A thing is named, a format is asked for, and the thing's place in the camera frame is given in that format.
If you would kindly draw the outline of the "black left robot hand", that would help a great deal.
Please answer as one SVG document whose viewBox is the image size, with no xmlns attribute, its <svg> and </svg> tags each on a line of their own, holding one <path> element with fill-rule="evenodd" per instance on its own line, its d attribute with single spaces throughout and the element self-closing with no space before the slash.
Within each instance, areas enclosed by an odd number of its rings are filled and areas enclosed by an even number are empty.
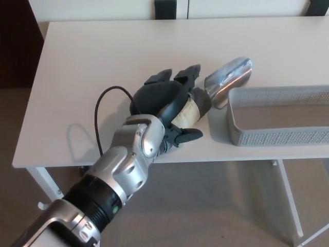
<svg viewBox="0 0 329 247">
<path fill-rule="evenodd" d="M 193 92 L 199 72 L 200 65 L 192 65 L 171 79 L 172 70 L 162 70 L 152 75 L 133 96 L 131 115 L 150 114 L 162 122 L 163 152 L 203 136 L 201 130 L 193 128 L 200 119 Z"/>
</svg>

